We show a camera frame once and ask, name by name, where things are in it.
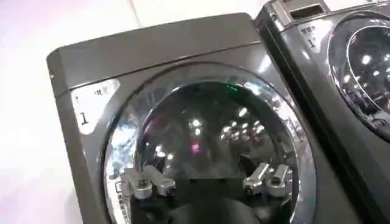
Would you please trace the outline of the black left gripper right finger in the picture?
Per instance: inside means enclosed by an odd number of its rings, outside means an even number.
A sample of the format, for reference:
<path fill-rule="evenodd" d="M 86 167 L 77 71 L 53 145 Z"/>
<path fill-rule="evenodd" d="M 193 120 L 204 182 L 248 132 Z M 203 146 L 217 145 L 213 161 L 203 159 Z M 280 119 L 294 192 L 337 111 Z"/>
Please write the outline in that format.
<path fill-rule="evenodd" d="M 289 166 L 279 164 L 275 169 L 269 163 L 260 163 L 243 179 L 243 189 L 251 195 L 266 194 L 275 198 L 291 197 L 293 172 Z"/>

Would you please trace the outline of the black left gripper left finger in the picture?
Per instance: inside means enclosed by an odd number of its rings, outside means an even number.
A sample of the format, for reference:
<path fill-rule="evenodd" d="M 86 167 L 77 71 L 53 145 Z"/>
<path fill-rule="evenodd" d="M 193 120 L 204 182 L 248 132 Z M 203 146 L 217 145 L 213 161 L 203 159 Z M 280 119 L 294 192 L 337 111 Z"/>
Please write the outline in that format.
<path fill-rule="evenodd" d="M 146 200 L 156 188 L 158 195 L 168 197 L 176 188 L 176 181 L 164 176 L 152 165 L 144 166 L 141 172 L 134 168 L 125 168 L 121 175 L 121 192 L 125 197 Z"/>

